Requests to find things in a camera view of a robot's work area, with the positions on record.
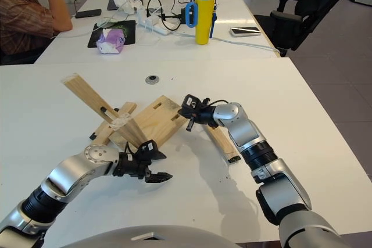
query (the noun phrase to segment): person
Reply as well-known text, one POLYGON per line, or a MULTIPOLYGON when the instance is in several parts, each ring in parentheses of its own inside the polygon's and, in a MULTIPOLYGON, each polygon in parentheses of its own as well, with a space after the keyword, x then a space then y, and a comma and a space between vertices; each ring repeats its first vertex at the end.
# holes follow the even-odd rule
POLYGON ((72 29, 64 0, 0 0, 0 49, 6 55, 47 47, 60 31, 72 29))

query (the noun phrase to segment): smartphone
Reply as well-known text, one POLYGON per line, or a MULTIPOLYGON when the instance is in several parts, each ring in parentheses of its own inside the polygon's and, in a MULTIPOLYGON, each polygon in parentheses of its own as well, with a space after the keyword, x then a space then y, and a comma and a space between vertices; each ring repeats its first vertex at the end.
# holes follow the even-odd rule
POLYGON ((95 16, 100 16, 101 13, 102 13, 101 9, 81 11, 81 12, 76 13, 75 18, 80 19, 82 17, 95 17, 95 16))
POLYGON ((232 36, 257 36, 261 31, 257 27, 231 27, 230 33, 232 36))

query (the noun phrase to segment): white table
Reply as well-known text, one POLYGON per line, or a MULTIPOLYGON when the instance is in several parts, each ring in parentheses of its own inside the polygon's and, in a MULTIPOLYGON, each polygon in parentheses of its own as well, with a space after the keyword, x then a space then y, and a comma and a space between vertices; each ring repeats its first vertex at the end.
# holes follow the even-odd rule
MULTIPOLYGON (((102 17, 111 17, 114 12, 107 11, 109 0, 87 0, 80 10, 102 9, 102 17)), ((161 0, 165 11, 170 11, 173 0, 161 0)), ((255 20, 252 14, 246 7, 243 0, 217 0, 217 22, 214 27, 213 35, 217 38, 228 39, 235 42, 248 42, 270 46, 269 41, 264 35, 257 37, 238 37, 234 38, 230 35, 230 27, 254 26, 255 20)), ((181 12, 181 8, 185 4, 180 5, 176 1, 176 13, 181 12)), ((118 13, 115 18, 124 20, 126 15, 118 13)), ((240 46, 228 44, 219 41, 210 41, 208 45, 197 45, 194 38, 185 38, 176 35, 162 36, 158 33, 145 34, 145 29, 136 25, 136 44, 127 45, 119 55, 100 55, 96 48, 88 49, 88 41, 90 31, 94 24, 99 20, 99 17, 86 19, 73 18, 73 30, 61 33, 53 43, 46 49, 44 54, 37 60, 37 64, 51 63, 71 63, 78 62, 135 62, 138 60, 222 60, 222 59, 240 59, 250 57, 277 57, 277 53, 272 50, 253 48, 249 46, 240 46), (80 34, 85 36, 75 38, 71 37, 80 34)), ((128 20, 137 20, 137 15, 129 16, 128 20)), ((189 28, 186 25, 181 25, 178 29, 179 33, 195 35, 195 29, 189 28)))
MULTIPOLYGON (((91 63, 0 67, 0 220, 28 196, 58 162, 80 153, 102 119, 59 81, 81 74, 112 106, 161 94, 181 103, 188 93, 240 102, 308 191, 314 211, 339 233, 372 230, 372 184, 337 128, 288 58, 179 63, 91 63), (160 82, 145 83, 156 74, 160 82)), ((202 228, 233 242, 278 239, 255 197, 257 185, 241 160, 227 166, 195 125, 162 147, 168 158, 151 170, 174 177, 159 185, 103 177, 90 183, 46 236, 59 247, 135 225, 202 228)))

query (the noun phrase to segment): yellow water bottle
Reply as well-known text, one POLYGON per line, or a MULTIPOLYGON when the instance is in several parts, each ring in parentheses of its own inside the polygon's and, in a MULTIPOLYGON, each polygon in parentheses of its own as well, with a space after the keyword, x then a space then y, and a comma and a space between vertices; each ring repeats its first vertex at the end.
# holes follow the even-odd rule
POLYGON ((185 8, 186 25, 195 27, 195 40, 197 44, 205 45, 209 42, 210 28, 212 26, 212 17, 214 10, 214 0, 195 0, 190 2, 185 8), (190 23, 190 8, 194 9, 193 23, 190 23))

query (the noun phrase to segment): white phone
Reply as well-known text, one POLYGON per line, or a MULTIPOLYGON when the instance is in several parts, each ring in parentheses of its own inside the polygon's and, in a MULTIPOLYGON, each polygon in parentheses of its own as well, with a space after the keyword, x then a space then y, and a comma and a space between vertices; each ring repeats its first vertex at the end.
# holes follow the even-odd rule
POLYGON ((230 33, 236 37, 261 35, 261 31, 257 27, 231 27, 230 33))

